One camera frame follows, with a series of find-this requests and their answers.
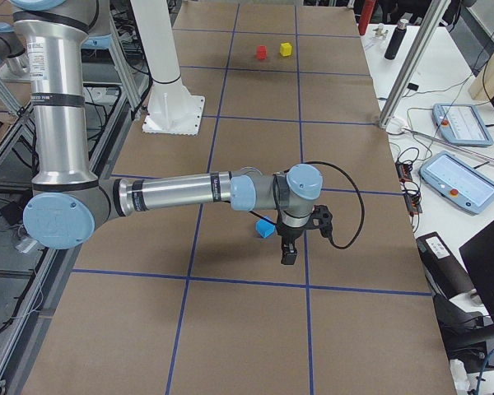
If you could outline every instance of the blue cable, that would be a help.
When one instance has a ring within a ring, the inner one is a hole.
[[[494,348],[492,349],[491,352],[488,353],[488,355],[483,360],[483,365],[481,366],[481,370],[479,371],[478,385],[476,386],[476,392],[474,393],[474,395],[479,395],[479,388],[481,387],[481,379],[483,376],[483,372],[485,371],[485,369],[488,365],[488,361],[491,359],[493,354],[494,354]]]

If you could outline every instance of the white desk surface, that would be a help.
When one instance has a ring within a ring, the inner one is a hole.
[[[394,27],[387,26],[389,34],[386,39],[375,38],[373,29],[376,27],[377,25],[370,25],[368,27],[366,35],[362,37],[362,44],[365,49],[370,74],[373,77],[377,98],[387,98],[398,72],[403,65],[404,59],[408,54],[408,50],[417,34],[418,27],[408,27],[407,34],[401,44],[396,59],[394,60],[384,58],[384,52],[388,46]],[[419,94],[414,97],[401,99],[401,102],[395,111],[395,117],[407,120],[408,109],[413,107],[431,109],[435,103],[483,103],[483,101],[476,101],[470,98],[468,88],[472,84],[474,76],[470,72],[468,64],[455,46],[455,43],[446,28],[438,28],[426,49],[426,52],[422,56],[421,62],[419,63],[411,82],[419,85],[418,91],[420,92],[437,91],[458,84],[467,77],[468,81],[464,85],[456,86],[446,92],[434,92],[424,95]],[[379,105],[382,108],[384,100],[379,100]],[[490,103],[479,105],[478,110],[485,124],[494,123],[494,108]],[[414,130],[424,132],[431,136],[436,132],[436,126],[432,121],[430,110],[412,109],[410,110],[410,118]],[[399,131],[398,126],[395,126],[393,123],[390,124],[388,126],[388,131],[397,133]],[[489,132],[494,139],[494,127],[489,128]],[[425,143],[429,143],[426,139],[420,139]],[[416,146],[421,150],[422,157],[424,157],[426,152],[425,148],[416,142],[411,134],[407,133],[402,136],[392,136],[389,140],[390,142],[397,144],[401,150],[410,146]],[[396,158],[398,148],[393,144],[391,145],[391,148],[392,155]],[[494,145],[484,148],[468,147],[468,149],[478,151],[486,156],[494,157]],[[441,151],[450,151],[472,166],[482,163],[471,156],[466,156],[465,154],[451,150],[438,143],[433,143],[431,150],[434,155]],[[409,152],[403,156],[403,159],[410,158],[413,158],[413,152]],[[421,161],[418,161],[414,165],[412,171],[414,180],[421,185],[421,204],[423,210],[423,213],[420,215],[421,223],[415,236],[418,237],[436,231],[448,245],[455,257],[463,264],[459,255],[459,247],[494,220],[494,203],[479,215],[469,215],[465,211],[456,208],[452,203],[449,203],[433,189],[421,183],[421,179],[418,176],[418,170],[421,167],[421,164]],[[479,171],[488,178],[494,180],[494,165],[484,165]],[[473,310],[473,306],[469,304],[466,298],[461,298],[460,296],[461,295],[455,298],[457,300],[454,300],[454,302],[465,310]],[[471,383],[475,383],[476,374],[470,374],[469,378]],[[494,392],[494,372],[485,373],[483,378],[487,381],[482,383],[481,395]]]

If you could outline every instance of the yellow cube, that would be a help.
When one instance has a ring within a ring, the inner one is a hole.
[[[282,56],[291,56],[293,52],[293,47],[289,43],[281,43],[280,44],[280,54]]]

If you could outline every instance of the white and blue device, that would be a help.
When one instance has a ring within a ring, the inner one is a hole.
[[[479,214],[494,201],[494,181],[447,151],[421,166],[419,174],[443,197],[472,214]]]
[[[456,146],[494,144],[475,105],[434,105],[432,115],[443,138]]]

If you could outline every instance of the red object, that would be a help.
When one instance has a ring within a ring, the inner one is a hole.
[[[366,0],[362,7],[361,18],[359,19],[359,35],[364,35],[366,33],[366,28],[370,24],[370,19],[373,15],[373,10],[375,9],[375,1],[376,0]]]
[[[256,58],[258,60],[264,60],[267,57],[267,47],[265,45],[259,45],[256,47]]]

